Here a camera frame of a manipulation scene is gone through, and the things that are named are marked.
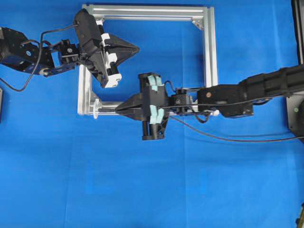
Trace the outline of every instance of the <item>aluminum frame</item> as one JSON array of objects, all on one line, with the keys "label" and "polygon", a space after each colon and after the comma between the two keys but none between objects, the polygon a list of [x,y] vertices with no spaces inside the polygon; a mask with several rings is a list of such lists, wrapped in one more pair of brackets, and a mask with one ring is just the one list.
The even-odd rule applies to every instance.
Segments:
[{"label": "aluminum frame", "polygon": [[[190,6],[127,6],[127,5],[83,5],[96,20],[152,20],[152,21],[187,21],[202,30],[203,35],[203,78],[205,86],[218,84],[217,52],[215,37],[215,19],[213,7]],[[92,76],[84,67],[79,68],[78,114],[117,115],[100,112],[99,108],[114,109],[122,102],[102,102],[92,91]]]}]

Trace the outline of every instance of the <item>blue backdrop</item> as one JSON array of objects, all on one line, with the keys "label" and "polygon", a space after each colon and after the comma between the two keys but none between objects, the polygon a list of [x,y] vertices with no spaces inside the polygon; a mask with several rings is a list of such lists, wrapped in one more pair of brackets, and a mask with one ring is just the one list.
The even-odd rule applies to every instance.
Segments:
[{"label": "blue backdrop", "polygon": [[[2,1],[0,25],[39,39],[44,30],[70,25],[82,3]],[[297,64],[290,0],[119,3],[214,6],[222,84]],[[141,48],[119,67],[117,88],[94,83],[104,100],[137,93],[137,75],[151,71],[175,86],[202,85],[201,36],[191,23],[106,21],[104,27]],[[46,36],[62,38],[77,42],[73,29]],[[0,66],[0,76],[21,87],[28,75]],[[23,93],[2,87],[0,227],[295,227],[304,202],[299,141],[219,142],[171,120],[165,140],[142,142],[140,122],[77,115],[77,70],[35,76]],[[276,99],[250,118],[184,120],[225,137],[289,137],[285,106]]]}]

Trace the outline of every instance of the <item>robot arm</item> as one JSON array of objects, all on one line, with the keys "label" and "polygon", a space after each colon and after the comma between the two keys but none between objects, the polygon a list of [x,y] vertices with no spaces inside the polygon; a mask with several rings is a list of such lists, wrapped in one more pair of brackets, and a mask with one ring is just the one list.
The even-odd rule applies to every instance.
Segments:
[{"label": "robot arm", "polygon": [[[303,91],[304,65],[251,76],[237,85],[180,88],[170,97],[159,75],[147,73],[139,78],[141,92],[118,106],[116,112],[142,121],[143,140],[157,140],[164,138],[170,113],[195,115],[201,123],[205,121],[198,115],[208,118],[214,110],[219,110],[224,117],[239,118],[253,115],[253,105],[263,105],[274,97],[290,97]],[[193,102],[189,92],[197,92],[197,103]]]},{"label": "robot arm", "polygon": [[[139,48],[112,35],[104,33],[102,22],[97,25],[94,16],[85,9],[79,11],[74,18],[79,44],[71,44],[68,39],[55,45],[47,44],[41,50],[32,44],[34,40],[18,31],[0,28],[0,63],[12,69],[43,75],[57,75],[83,64],[99,81],[103,88],[115,87],[122,76],[118,65],[135,55]],[[51,53],[58,52],[60,66],[55,67]]]}]

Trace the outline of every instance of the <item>wire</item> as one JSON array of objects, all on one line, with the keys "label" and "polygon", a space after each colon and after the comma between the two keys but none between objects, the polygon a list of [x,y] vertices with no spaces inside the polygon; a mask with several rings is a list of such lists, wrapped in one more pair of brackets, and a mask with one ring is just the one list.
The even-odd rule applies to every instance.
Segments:
[{"label": "wire", "polygon": [[209,115],[205,115],[205,120],[202,120],[202,119],[199,118],[199,115],[198,115],[198,114],[200,114],[200,113],[196,113],[192,107],[190,107],[190,108],[191,108],[191,110],[192,110],[192,112],[193,112],[195,118],[196,118],[201,124],[204,124],[204,123],[206,123],[206,122],[209,120]]},{"label": "wire", "polygon": [[260,97],[260,98],[255,98],[247,101],[240,101],[240,102],[234,102],[234,103],[229,103],[229,104],[185,104],[185,105],[174,105],[174,106],[161,106],[160,108],[179,108],[179,107],[189,107],[189,106],[229,106],[229,105],[240,105],[244,103],[249,103],[253,102],[256,100],[263,100],[263,99],[271,99],[275,97],[282,97],[282,95],[278,96],[265,96],[265,97]]},{"label": "wire", "polygon": [[61,28],[61,29],[55,29],[55,30],[44,31],[44,32],[42,32],[41,35],[40,35],[40,43],[37,42],[37,41],[35,41],[35,40],[32,40],[32,41],[31,41],[31,42],[37,42],[37,43],[39,43],[39,55],[38,55],[38,59],[37,59],[37,62],[36,62],[36,64],[35,64],[35,66],[34,66],[34,69],[33,69],[32,73],[29,75],[28,79],[26,80],[24,86],[23,86],[21,89],[16,89],[16,88],[12,87],[10,84],[8,84],[6,81],[4,81],[2,78],[0,78],[0,81],[3,82],[8,88],[10,88],[10,89],[12,89],[12,90],[14,90],[14,91],[16,91],[16,92],[22,92],[23,90],[25,90],[25,88],[28,86],[28,84],[29,84],[31,78],[33,77],[35,71],[37,70],[37,67],[38,67],[39,62],[40,62],[40,59],[41,59],[41,55],[42,55],[42,46],[43,46],[43,42],[44,42],[44,41],[43,41],[43,35],[44,35],[44,34],[47,34],[47,33],[51,33],[51,32],[59,32],[59,31],[68,30],[68,29],[73,28],[73,27],[76,27],[76,26],[78,26],[78,25],[70,25],[70,26],[68,26],[68,27]]},{"label": "wire", "polygon": [[199,134],[202,134],[204,136],[208,136],[208,137],[211,137],[211,138],[214,138],[214,139],[218,139],[218,140],[222,140],[222,141],[228,141],[228,142],[235,142],[235,143],[273,143],[273,142],[283,142],[283,141],[289,141],[289,140],[295,140],[295,139],[302,139],[304,138],[304,136],[300,136],[300,137],[291,137],[291,138],[283,138],[283,139],[270,139],[270,140],[237,140],[237,139],[227,139],[227,138],[222,138],[222,137],[218,137],[218,136],[214,136],[212,134],[208,134],[208,133],[205,133],[205,132],[202,132],[194,127],[192,127],[191,125],[187,124],[186,122],[176,118],[176,117],[173,117],[173,116],[170,116],[171,119],[173,120],[176,120],[180,123],[182,123],[183,125],[185,125],[186,127],[194,130],[195,132],[199,133]]},{"label": "wire", "polygon": [[172,82],[171,81],[169,81],[169,80],[167,80],[167,81],[165,81],[165,86],[166,86],[166,84],[167,83],[169,83],[170,84],[170,87],[171,87],[171,90],[173,91],[173,92],[175,92],[176,93],[176,90],[174,89],[174,86],[173,86],[173,84],[172,84]]},{"label": "wire", "polygon": [[[29,43],[36,43],[36,44],[40,45],[40,43],[38,41],[34,40],[34,39],[28,39],[26,41],[23,41],[21,43],[21,45],[26,45],[26,44],[29,44]],[[46,44],[48,46],[52,46],[52,44],[50,42],[48,42],[47,40],[43,40],[42,43]]]}]

